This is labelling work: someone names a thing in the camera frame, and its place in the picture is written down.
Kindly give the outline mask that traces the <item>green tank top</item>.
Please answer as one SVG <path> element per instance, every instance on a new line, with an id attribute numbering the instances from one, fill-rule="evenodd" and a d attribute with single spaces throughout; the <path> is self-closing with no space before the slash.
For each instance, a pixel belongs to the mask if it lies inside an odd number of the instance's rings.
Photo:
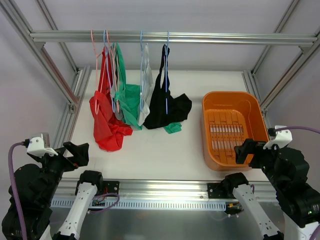
<path id="1" fill-rule="evenodd" d="M 122 53 L 118 53 L 120 57 L 120 92 L 115 94 L 115 98 L 119 100 L 120 107 L 124 115 L 124 123 L 134 126 L 138 130 L 141 130 L 142 127 L 138 126 L 138 107 L 140 103 L 140 86 L 136 84 L 127 84 L 126 83 L 126 73 L 125 65 L 123 61 Z M 172 125 L 178 124 L 181 122 L 171 123 L 168 126 L 162 128 L 171 128 Z"/>

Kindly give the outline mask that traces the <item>black tank top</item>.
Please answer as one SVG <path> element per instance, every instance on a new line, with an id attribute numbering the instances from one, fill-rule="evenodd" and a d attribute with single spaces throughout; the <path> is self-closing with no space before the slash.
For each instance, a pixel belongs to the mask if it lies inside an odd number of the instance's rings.
<path id="1" fill-rule="evenodd" d="M 192 101 L 186 94 L 172 97 L 170 92 L 170 79 L 168 73 L 168 115 L 166 115 L 165 101 L 165 51 L 166 45 L 162 47 L 159 73 L 156 77 L 153 93 L 150 100 L 150 113 L 146 117 L 143 126 L 148 130 L 166 127 L 172 123 L 180 123 L 188 119 L 192 109 Z"/>

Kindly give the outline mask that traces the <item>white tank top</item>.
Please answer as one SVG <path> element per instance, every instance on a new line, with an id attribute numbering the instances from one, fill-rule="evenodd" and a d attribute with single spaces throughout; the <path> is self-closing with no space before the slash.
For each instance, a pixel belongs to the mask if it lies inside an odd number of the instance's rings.
<path id="1" fill-rule="evenodd" d="M 149 58 L 149 45 L 146 43 L 141 51 L 140 64 L 140 102 L 138 107 L 137 124 L 141 127 L 150 114 L 150 102 L 153 94 L 154 83 Z"/>

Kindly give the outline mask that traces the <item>pink hanger with green top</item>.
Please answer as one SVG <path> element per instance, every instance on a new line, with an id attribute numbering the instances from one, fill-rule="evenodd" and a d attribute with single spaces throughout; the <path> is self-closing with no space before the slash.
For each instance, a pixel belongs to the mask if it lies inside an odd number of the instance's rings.
<path id="1" fill-rule="evenodd" d="M 105 36 L 107 39 L 108 43 L 108 55 L 110 57 L 110 62 L 111 62 L 111 70 L 112 70 L 112 83 L 110 83 L 110 97 L 112 101 L 112 107 L 113 107 L 113 112 L 114 113 L 119 113 L 120 112 L 120 106 L 119 106 L 119 101 L 115 99 L 116 92 L 118 90 L 117 86 L 117 75 L 116 75 L 116 49 L 117 45 L 116 43 L 112 43 L 109 39 L 109 32 L 108 30 L 105 31 Z"/>

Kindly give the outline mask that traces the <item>blue hanger with white top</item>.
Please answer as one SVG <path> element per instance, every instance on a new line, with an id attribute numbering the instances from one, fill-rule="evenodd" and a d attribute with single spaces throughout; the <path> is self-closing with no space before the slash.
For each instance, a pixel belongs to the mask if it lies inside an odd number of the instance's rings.
<path id="1" fill-rule="evenodd" d="M 143 112 L 145 100 L 147 97 L 147 80 L 146 71 L 148 65 L 148 44 L 143 43 L 143 31 L 140 32 L 140 50 L 141 50 L 141 61 L 140 61 L 140 102 L 139 109 Z"/>

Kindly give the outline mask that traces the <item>blue hanger with black top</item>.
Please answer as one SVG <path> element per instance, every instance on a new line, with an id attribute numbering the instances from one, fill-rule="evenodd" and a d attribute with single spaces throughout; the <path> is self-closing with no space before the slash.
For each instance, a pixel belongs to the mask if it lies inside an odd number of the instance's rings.
<path id="1" fill-rule="evenodd" d="M 167 42 L 165 45 L 164 76 L 165 76 L 165 113 L 169 113 L 169 84 L 168 84 L 168 51 L 169 51 L 170 32 L 167 31 Z"/>

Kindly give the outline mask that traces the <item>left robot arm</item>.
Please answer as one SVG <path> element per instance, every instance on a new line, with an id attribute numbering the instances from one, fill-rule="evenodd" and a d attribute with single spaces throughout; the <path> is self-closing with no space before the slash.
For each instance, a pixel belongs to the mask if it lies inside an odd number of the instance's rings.
<path id="1" fill-rule="evenodd" d="M 51 235 L 51 203 L 63 173 L 89 163 L 89 144 L 65 142 L 54 154 L 29 153 L 36 164 L 10 172 L 10 207 L 1 227 L 7 240 L 78 240 L 94 196 L 104 190 L 101 172 L 85 170 L 75 189 L 75 200 L 57 233 Z"/>

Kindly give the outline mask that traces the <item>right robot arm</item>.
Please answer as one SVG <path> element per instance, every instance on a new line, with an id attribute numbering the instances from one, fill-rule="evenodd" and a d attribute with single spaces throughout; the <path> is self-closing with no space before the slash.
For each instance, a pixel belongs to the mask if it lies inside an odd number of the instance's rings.
<path id="1" fill-rule="evenodd" d="M 244 163 L 252 155 L 249 167 L 265 174 L 283 212 L 285 231 L 269 219 L 241 172 L 227 175 L 221 182 L 223 193 L 236 198 L 262 240 L 315 240 L 320 235 L 320 194 L 307 183 L 310 169 L 301 151 L 247 138 L 235 146 L 235 161 Z"/>

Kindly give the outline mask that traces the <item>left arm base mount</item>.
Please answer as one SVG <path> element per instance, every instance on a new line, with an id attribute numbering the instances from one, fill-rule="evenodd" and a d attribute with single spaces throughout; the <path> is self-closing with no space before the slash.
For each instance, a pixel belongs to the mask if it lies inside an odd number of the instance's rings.
<path id="1" fill-rule="evenodd" d="M 102 194 L 118 194 L 120 189 L 120 182 L 116 180 L 103 180 L 98 187 L 97 196 Z"/>

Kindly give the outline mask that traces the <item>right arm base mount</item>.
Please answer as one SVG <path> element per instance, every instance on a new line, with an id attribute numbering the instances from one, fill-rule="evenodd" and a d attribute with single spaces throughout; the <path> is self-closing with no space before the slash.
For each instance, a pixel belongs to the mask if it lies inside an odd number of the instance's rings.
<path id="1" fill-rule="evenodd" d="M 227 199 L 228 195 L 220 182 L 207 183 L 207 195 L 209 199 Z"/>

